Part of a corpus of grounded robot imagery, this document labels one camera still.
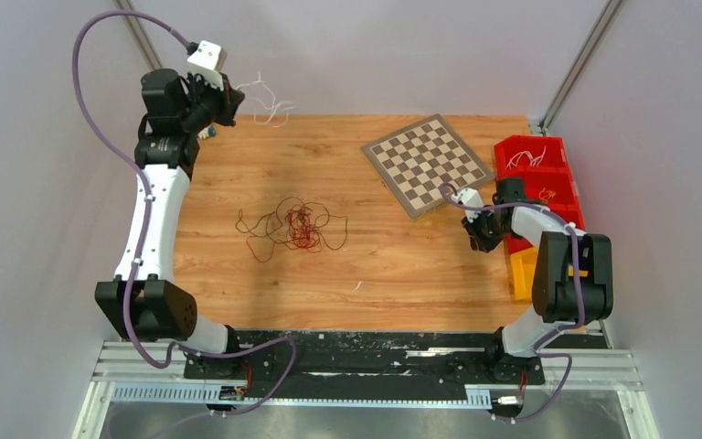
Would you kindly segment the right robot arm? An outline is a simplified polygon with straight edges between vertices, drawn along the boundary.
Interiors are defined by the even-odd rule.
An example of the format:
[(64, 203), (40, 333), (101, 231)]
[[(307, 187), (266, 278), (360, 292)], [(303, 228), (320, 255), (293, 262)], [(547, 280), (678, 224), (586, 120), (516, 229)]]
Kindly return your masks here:
[(527, 198), (520, 178), (498, 181), (489, 204), (468, 187), (448, 199), (464, 212), (462, 225), (473, 250), (490, 252), (508, 236), (537, 250), (530, 307), (497, 329), (484, 351), (482, 364), (491, 378), (505, 382), (532, 370), (539, 350), (563, 331), (611, 315), (612, 243), (607, 236), (588, 233)]

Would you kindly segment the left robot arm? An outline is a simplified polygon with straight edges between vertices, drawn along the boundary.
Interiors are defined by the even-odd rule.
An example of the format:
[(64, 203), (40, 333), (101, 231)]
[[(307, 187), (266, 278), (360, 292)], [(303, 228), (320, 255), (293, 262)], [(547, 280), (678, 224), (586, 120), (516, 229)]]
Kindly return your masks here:
[(243, 355), (232, 327), (200, 315), (193, 295), (175, 283), (174, 250), (183, 200), (199, 153), (198, 134), (211, 124), (233, 126), (245, 95), (226, 74), (212, 80), (159, 69), (141, 79), (146, 113), (133, 163), (136, 201), (127, 243), (110, 281), (94, 300), (118, 335), (140, 348), (166, 340), (207, 358), (221, 379), (239, 374)]

